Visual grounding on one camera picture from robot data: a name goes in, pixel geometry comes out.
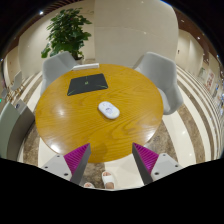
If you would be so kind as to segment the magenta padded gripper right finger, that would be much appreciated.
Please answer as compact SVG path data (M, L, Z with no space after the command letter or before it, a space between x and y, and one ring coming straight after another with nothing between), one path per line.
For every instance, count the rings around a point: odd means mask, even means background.
M167 153L157 154L137 143L132 144L132 154L145 185L182 169Z

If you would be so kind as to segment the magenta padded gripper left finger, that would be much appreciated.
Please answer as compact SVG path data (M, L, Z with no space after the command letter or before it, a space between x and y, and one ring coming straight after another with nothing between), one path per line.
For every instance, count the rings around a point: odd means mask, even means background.
M66 155L56 154L42 165L41 168L51 174L79 185L90 155L90 144L85 144Z

